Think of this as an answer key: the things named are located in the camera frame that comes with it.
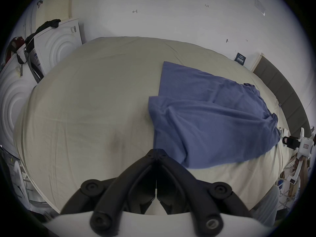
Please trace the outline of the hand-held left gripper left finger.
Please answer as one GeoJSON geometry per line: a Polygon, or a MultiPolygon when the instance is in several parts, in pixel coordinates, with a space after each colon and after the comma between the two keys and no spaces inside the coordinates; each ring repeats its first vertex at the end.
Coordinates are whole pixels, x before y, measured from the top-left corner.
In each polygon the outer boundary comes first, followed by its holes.
{"type": "Polygon", "coordinates": [[[118,234],[123,211],[145,214],[155,199],[157,158],[152,149],[116,178],[84,181],[60,214],[92,211],[89,225],[96,234],[118,234]]]}

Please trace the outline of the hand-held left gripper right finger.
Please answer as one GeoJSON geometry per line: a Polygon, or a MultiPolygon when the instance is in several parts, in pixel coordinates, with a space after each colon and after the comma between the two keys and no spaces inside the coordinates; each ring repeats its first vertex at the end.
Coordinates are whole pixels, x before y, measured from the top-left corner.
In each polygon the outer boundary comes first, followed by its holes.
{"type": "Polygon", "coordinates": [[[158,201],[168,215],[190,212],[197,235],[218,235],[224,227],[221,213],[252,218],[227,183],[197,180],[163,149],[156,157],[158,201]]]}

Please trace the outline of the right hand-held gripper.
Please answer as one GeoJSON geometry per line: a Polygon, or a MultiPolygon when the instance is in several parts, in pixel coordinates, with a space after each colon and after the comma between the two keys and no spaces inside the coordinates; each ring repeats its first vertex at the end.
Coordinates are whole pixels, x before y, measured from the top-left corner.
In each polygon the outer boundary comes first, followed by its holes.
{"type": "MultiPolygon", "coordinates": [[[[313,154],[314,150],[314,141],[310,138],[307,138],[304,136],[304,128],[302,127],[300,130],[300,136],[299,137],[293,137],[293,136],[284,136],[282,138],[282,143],[286,145],[288,148],[291,148],[293,150],[297,149],[297,156],[296,158],[299,160],[302,156],[306,157],[306,159],[309,159],[311,155],[313,154]]],[[[289,181],[291,184],[295,184],[299,173],[301,171],[303,162],[299,160],[299,163],[297,165],[295,174],[293,176],[289,176],[287,178],[287,181],[289,181]]]]}

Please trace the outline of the person's right hand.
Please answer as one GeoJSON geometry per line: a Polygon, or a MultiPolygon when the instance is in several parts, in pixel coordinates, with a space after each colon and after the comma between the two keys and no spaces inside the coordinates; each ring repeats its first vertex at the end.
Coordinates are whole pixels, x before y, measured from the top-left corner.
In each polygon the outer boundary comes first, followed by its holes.
{"type": "Polygon", "coordinates": [[[308,167],[307,167],[307,157],[301,156],[299,159],[299,163],[302,163],[301,169],[299,172],[300,177],[300,191],[303,192],[308,184],[308,167]]]}

